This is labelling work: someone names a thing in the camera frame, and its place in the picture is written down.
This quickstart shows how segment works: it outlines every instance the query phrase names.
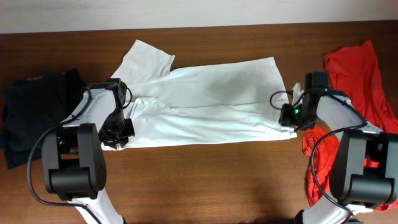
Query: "white wall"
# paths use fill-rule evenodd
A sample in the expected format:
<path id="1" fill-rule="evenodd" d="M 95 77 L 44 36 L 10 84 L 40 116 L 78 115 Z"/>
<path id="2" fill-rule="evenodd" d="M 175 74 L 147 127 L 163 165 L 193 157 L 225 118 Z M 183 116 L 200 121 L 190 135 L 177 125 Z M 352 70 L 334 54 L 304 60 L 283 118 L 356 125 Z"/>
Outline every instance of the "white wall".
<path id="1" fill-rule="evenodd" d="M 398 0 L 0 0 L 0 33 L 398 19 Z"/>

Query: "wooden table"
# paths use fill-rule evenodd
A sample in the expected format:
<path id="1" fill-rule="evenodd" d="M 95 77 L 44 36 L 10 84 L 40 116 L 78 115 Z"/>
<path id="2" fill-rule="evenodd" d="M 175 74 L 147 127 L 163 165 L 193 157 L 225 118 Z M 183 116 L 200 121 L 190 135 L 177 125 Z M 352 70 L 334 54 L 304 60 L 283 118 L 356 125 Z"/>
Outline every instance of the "wooden table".
<path id="1" fill-rule="evenodd" d="M 104 81 L 136 39 L 176 55 L 173 68 L 273 56 L 287 89 L 324 70 L 325 53 L 372 40 L 387 99 L 398 112 L 397 21 L 0 35 L 1 80 L 76 67 L 86 82 Z M 106 190 L 128 223 L 276 223 L 308 207 L 302 134 L 288 141 L 104 152 Z M 74 208 L 37 203 L 26 166 L 7 170 L 1 157 L 1 223 L 84 222 Z M 33 163 L 34 185 L 43 198 L 57 200 L 44 189 L 41 166 Z M 397 223 L 398 210 L 358 217 Z"/>

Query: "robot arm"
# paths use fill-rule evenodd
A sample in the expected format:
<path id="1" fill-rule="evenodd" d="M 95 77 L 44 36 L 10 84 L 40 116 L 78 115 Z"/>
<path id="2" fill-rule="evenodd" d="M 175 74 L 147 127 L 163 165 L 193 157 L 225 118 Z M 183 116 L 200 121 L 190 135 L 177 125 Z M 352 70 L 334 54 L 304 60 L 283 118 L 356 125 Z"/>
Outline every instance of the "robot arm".
<path id="1" fill-rule="evenodd" d="M 306 96 L 297 106 L 284 105 L 279 123 L 295 128 L 311 128 L 320 119 L 332 131 L 357 126 L 363 118 L 352 110 L 344 93 L 328 88 L 326 73 L 306 76 Z M 374 208 L 397 198 L 398 135 L 384 133 L 368 121 L 359 129 L 336 133 L 340 147 L 330 174 L 327 194 L 346 209 L 322 197 L 313 207 L 300 211 L 297 224 L 346 223 L 352 214 L 371 212 Z M 364 159 L 379 163 L 378 168 L 364 167 Z"/>
<path id="2" fill-rule="evenodd" d="M 124 119 L 126 84 L 120 79 L 90 85 L 72 114 L 84 112 L 71 123 L 49 133 L 42 145 L 45 188 L 61 200 L 86 205 L 105 223 L 125 223 L 112 206 L 104 189 L 106 164 L 101 148 L 124 144 L 134 135 L 130 119 Z M 63 154 L 78 154 L 78 159 L 63 159 Z M 87 223 L 97 223 L 78 208 Z"/>

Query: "black cable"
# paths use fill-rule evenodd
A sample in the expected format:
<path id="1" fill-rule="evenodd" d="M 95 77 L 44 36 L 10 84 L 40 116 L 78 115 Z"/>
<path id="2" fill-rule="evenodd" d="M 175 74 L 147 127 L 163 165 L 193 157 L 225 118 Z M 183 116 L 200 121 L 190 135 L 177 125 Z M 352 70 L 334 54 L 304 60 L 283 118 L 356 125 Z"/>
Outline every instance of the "black cable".
<path id="1" fill-rule="evenodd" d="M 269 104 L 271 104 L 271 106 L 272 106 L 274 109 L 282 110 L 282 108 L 278 108 L 278 107 L 276 107 L 276 106 L 274 106 L 274 105 L 272 104 L 272 99 L 273 99 L 273 97 L 274 97 L 276 94 L 279 94 L 279 93 L 287 93 L 287 94 L 289 94 L 289 95 L 292 95 L 292 94 L 293 94 L 293 91 L 292 91 L 292 90 L 290 90 L 290 91 L 276 91 L 276 92 L 273 93 L 273 94 L 271 95 L 271 97 L 269 98 Z"/>
<path id="2" fill-rule="evenodd" d="M 311 158 L 310 158 L 310 165 L 311 165 L 311 173 L 313 176 L 313 180 L 315 182 L 315 184 L 317 185 L 319 191 L 322 193 L 322 195 L 324 197 L 326 197 L 326 199 L 328 199 L 333 205 L 336 205 L 339 208 L 342 208 L 344 210 L 346 210 L 348 212 L 348 214 L 350 214 L 351 216 L 354 216 L 353 212 L 345 207 L 344 205 L 340 205 L 337 201 L 335 201 L 333 198 L 331 198 L 323 189 L 322 186 L 320 185 L 318 178 L 317 178 L 317 174 L 315 173 L 315 167 L 314 167 L 314 157 L 315 157 L 315 153 L 317 151 L 318 146 L 320 145 L 320 143 L 325 140 L 327 137 L 332 136 L 336 133 L 342 132 L 342 131 L 346 131 L 348 129 L 358 129 L 358 128 L 363 128 L 367 125 L 367 121 L 366 119 L 361 115 L 361 113 L 359 113 L 358 111 L 356 111 L 352 106 L 350 106 L 349 104 L 347 104 L 347 102 L 333 96 L 333 95 L 328 95 L 330 98 L 340 102 L 343 106 L 347 107 L 348 109 L 350 109 L 352 112 L 354 112 L 362 121 L 361 124 L 359 125 L 354 125 L 354 126 L 349 126 L 349 127 L 345 127 L 345 128 L 340 128 L 340 129 L 336 129 L 334 131 L 329 132 L 328 134 L 322 136 L 314 145 L 313 149 L 312 149 L 312 153 L 311 153 Z"/>
<path id="3" fill-rule="evenodd" d="M 127 90 L 129 90 L 129 92 L 130 92 L 130 100 L 129 100 L 129 103 L 126 105 L 126 106 L 123 106 L 123 109 L 126 109 L 129 105 L 130 105 L 130 103 L 131 103 L 131 100 L 132 100 L 132 93 L 131 93 L 131 90 L 130 90 L 130 88 L 129 87 L 127 87 Z"/>
<path id="4" fill-rule="evenodd" d="M 48 201 L 46 201 L 46 200 L 41 199 L 41 198 L 37 195 L 36 191 L 35 191 L 34 188 L 33 188 L 33 185 L 32 185 L 32 177 L 31 177 L 31 174 L 32 174 L 32 172 L 31 172 L 31 171 L 32 171 L 32 158 L 33 158 L 33 154 L 34 154 L 34 152 L 35 152 L 37 146 L 39 146 L 39 144 L 42 144 L 42 140 L 43 140 L 49 133 L 51 133 L 52 131 L 58 129 L 59 127 L 62 127 L 62 126 L 65 125 L 65 124 L 68 124 L 68 123 L 71 123 L 72 121 L 77 120 L 77 119 L 86 111 L 86 109 L 87 109 L 88 106 L 90 105 L 91 101 L 93 100 L 93 95 L 91 94 L 91 91 L 90 91 L 90 90 L 87 90 L 87 89 L 86 89 L 86 91 L 88 92 L 88 100 L 87 100 L 86 104 L 84 105 L 84 107 L 79 111 L 79 113 L 76 114 L 76 115 L 71 115 L 71 116 L 72 116 L 71 119 L 66 120 L 66 121 L 62 121 L 61 123 L 57 124 L 56 126 L 54 126 L 54 127 L 50 128 L 50 129 L 46 130 L 46 132 L 44 132 L 44 133 L 39 137 L 39 139 L 36 141 L 36 143 L 34 144 L 32 150 L 30 151 L 29 158 L 28 158 L 28 161 L 27 161 L 27 183 L 28 183 L 28 185 L 29 185 L 30 192 L 32 193 L 32 195 L 33 195 L 33 197 L 36 199 L 36 201 L 38 201 L 38 202 L 40 202 L 40 203 L 42 203 L 42 204 L 44 204 L 44 205 L 61 206 L 61 207 L 80 207 L 80 208 L 86 210 L 86 212 L 88 212 L 88 213 L 94 218 L 94 220 L 95 220 L 97 223 L 101 224 L 101 221 L 94 215 L 94 213 L 87 207 L 87 205 L 82 205 L 82 204 L 79 204 L 79 203 L 48 202 Z"/>

